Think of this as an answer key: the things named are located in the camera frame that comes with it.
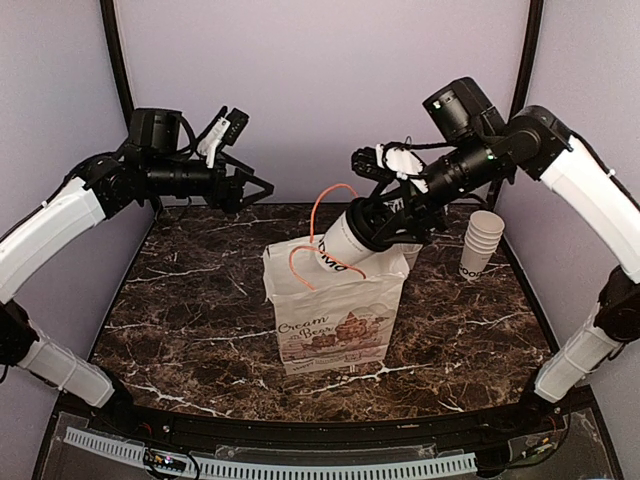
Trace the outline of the single black cup lid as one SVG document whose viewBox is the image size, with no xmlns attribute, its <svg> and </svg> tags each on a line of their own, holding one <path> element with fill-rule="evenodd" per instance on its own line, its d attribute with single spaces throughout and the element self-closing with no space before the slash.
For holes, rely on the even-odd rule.
<svg viewBox="0 0 640 480">
<path fill-rule="evenodd" d="M 352 200 L 346 210 L 347 225 L 356 240 L 373 252 L 383 252 L 392 246 L 392 235 L 383 232 L 392 217 L 390 207 L 364 197 Z"/>
</svg>

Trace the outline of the single white paper cup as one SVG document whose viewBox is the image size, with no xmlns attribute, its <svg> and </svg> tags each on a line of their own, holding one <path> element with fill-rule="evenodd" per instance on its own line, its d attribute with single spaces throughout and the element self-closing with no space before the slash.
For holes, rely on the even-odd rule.
<svg viewBox="0 0 640 480">
<path fill-rule="evenodd" d="M 369 258 L 383 248 L 374 245 L 358 230 L 353 212 L 345 210 L 320 238 L 316 259 L 331 273 L 346 271 L 349 266 Z"/>
</svg>

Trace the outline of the white paper takeout bag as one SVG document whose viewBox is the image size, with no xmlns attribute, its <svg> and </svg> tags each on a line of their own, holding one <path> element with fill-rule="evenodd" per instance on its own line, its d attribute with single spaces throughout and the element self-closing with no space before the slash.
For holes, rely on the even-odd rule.
<svg viewBox="0 0 640 480">
<path fill-rule="evenodd" d="M 289 375 L 383 360 L 410 273 L 395 247 L 328 272 L 316 259 L 323 235 L 310 232 L 263 253 L 266 297 Z"/>
</svg>

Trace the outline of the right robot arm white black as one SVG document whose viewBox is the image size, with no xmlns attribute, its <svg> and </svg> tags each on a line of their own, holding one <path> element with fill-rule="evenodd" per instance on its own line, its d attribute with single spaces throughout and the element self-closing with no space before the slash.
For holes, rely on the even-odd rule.
<svg viewBox="0 0 640 480">
<path fill-rule="evenodd" d="M 511 410 L 511 426 L 530 434 L 547 420 L 548 404 L 639 338 L 639 205 L 593 148 L 541 106 L 526 107 L 505 121 L 470 77 L 452 81 L 423 106 L 451 150 L 424 164 L 415 154 L 418 144 L 375 147 L 380 183 L 400 184 L 376 194 L 381 201 L 403 203 L 376 227 L 376 239 L 390 239 L 399 227 L 421 240 L 425 230 L 442 224 L 446 205 L 491 181 L 512 180 L 522 170 L 566 201 L 618 261 L 588 319 L 539 369 L 524 401 Z"/>
</svg>

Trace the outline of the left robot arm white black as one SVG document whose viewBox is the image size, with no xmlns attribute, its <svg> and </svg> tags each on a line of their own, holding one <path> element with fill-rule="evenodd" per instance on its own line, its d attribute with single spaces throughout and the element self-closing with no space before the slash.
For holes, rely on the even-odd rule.
<svg viewBox="0 0 640 480">
<path fill-rule="evenodd" d="M 128 136 L 113 152 L 81 161 L 55 192 L 1 238 L 1 363 L 19 367 L 100 409 L 120 436 L 141 427 L 127 389 L 111 374 L 45 334 L 15 301 L 20 288 L 80 235 L 132 203 L 161 209 L 164 197 L 202 198 L 235 214 L 270 196 L 274 187 L 225 153 L 249 123 L 247 113 L 222 107 L 200 133 L 183 113 L 137 108 Z"/>
</svg>

